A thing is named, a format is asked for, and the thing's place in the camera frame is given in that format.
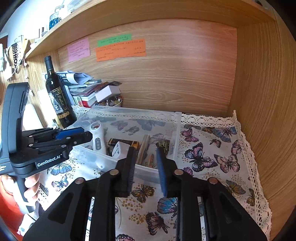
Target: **wood grain surface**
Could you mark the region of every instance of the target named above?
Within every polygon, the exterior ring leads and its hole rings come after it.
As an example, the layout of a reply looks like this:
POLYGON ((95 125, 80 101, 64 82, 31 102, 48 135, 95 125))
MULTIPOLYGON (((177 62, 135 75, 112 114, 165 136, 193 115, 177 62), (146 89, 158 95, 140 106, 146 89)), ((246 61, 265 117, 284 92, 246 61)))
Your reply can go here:
MULTIPOLYGON (((45 82, 42 79, 41 73, 46 72, 46 67, 44 63, 44 57, 47 55, 51 55, 52 62, 54 65, 54 69, 56 71, 60 71, 59 57, 57 51, 47 52, 42 55, 35 56, 27 60, 27 75, 28 79, 26 80, 26 70, 24 65, 20 65, 19 72, 14 74, 10 81, 7 81, 3 78, 3 73, 0 72, 0 123, 2 120, 2 109, 3 109, 3 101, 5 96, 5 90, 10 83, 18 83, 18 82, 29 82, 30 88, 33 92, 33 96, 29 95, 29 100, 31 104, 34 106, 37 115, 41 121, 41 124, 44 127, 47 127, 49 121, 56 117, 56 114, 50 112, 46 108, 42 108, 41 100, 38 91, 46 89, 45 82)), ((9 62, 10 65, 13 66, 13 55, 12 49, 9 50, 9 62)))
POLYGON ((274 21, 270 11, 252 0, 92 0, 53 27, 26 58, 103 29, 161 18, 200 19, 233 27, 274 21))
POLYGON ((239 27, 229 115, 237 111, 272 211, 271 239, 296 204, 296 42, 276 22, 239 27))
POLYGON ((123 83, 124 107, 226 115, 236 68, 235 28, 201 20, 147 20, 88 39, 90 57, 68 63, 67 46, 59 49, 61 68, 123 83), (147 56, 96 62, 97 41, 125 33, 145 39, 147 56))

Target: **white lace trim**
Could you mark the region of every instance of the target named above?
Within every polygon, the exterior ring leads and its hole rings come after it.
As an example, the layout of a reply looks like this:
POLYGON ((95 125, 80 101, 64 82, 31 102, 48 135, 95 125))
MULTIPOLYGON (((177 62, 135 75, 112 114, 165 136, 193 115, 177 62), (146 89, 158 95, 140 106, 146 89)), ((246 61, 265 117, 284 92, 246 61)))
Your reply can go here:
POLYGON ((77 117, 81 117, 88 111, 91 111, 92 115, 97 115, 100 117, 118 117, 123 119, 143 119, 143 120, 154 120, 177 123, 180 122, 178 116, 181 116, 181 112, 165 112, 157 110, 143 110, 143 109, 133 109, 133 108, 119 108, 119 107, 105 107, 101 109, 99 106, 90 108, 72 106, 73 111, 77 117))
POLYGON ((254 153, 252 152, 251 146, 246 140, 244 133, 241 131, 241 125, 237 120, 235 110, 233 111, 233 116, 229 118, 182 114, 181 123, 208 127, 235 127, 239 138, 239 143, 242 147, 242 155, 247 165, 249 177, 255 194, 255 221, 269 240, 271 230, 271 210, 269 208, 267 199, 263 194, 254 153))

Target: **plastic storage box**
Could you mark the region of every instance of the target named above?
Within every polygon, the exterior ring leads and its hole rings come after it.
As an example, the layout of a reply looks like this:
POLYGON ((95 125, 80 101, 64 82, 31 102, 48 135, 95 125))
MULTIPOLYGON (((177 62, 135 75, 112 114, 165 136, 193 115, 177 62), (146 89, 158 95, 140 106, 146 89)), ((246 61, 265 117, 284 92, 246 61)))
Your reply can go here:
MULTIPOLYGON (((181 112, 164 112, 155 110, 141 110, 117 107, 94 106, 81 115, 70 127, 83 127, 89 130, 90 125, 100 121, 105 129, 104 141, 108 143, 111 138, 139 141, 140 144, 145 134, 151 136, 145 163, 151 154, 156 163, 156 143, 161 140, 170 140, 170 149, 167 155, 176 159, 178 153, 179 133, 181 128, 181 112)), ((81 161, 93 160, 102 171, 115 168, 118 159, 103 155, 83 146, 73 148, 73 156, 81 161)), ((159 183, 158 170, 136 165, 135 176, 149 182, 159 183)))

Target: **wine bottle label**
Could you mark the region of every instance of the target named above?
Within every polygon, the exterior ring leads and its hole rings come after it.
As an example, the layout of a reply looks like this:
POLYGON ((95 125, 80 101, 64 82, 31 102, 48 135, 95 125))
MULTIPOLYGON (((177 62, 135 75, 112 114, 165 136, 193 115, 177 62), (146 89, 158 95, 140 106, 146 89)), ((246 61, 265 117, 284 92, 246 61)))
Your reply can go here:
POLYGON ((52 90, 48 95, 59 119, 70 115, 61 87, 52 90))

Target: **finger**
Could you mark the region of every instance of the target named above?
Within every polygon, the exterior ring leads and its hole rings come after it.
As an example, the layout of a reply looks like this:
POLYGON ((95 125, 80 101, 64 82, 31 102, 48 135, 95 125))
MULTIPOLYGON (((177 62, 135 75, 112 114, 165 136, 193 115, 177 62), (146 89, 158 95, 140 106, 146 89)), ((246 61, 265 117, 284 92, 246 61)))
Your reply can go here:
POLYGON ((39 193, 36 193, 36 195, 34 197, 30 197, 28 198, 28 202, 36 202, 38 200, 38 195, 39 193))
POLYGON ((32 198, 36 195, 39 189, 39 183, 36 183, 33 187, 29 188, 27 191, 24 192, 24 197, 26 199, 32 198))
POLYGON ((15 189, 14 179, 9 175, 3 175, 3 176, 1 176, 1 181, 3 183, 5 190, 12 194, 15 189))
POLYGON ((25 180, 25 186, 26 186, 27 188, 31 188, 31 187, 33 187, 33 186, 38 182, 38 180, 39 180, 39 176, 40 176, 40 174, 38 173, 38 174, 35 174, 35 175, 33 175, 33 176, 28 177, 28 178, 25 180))

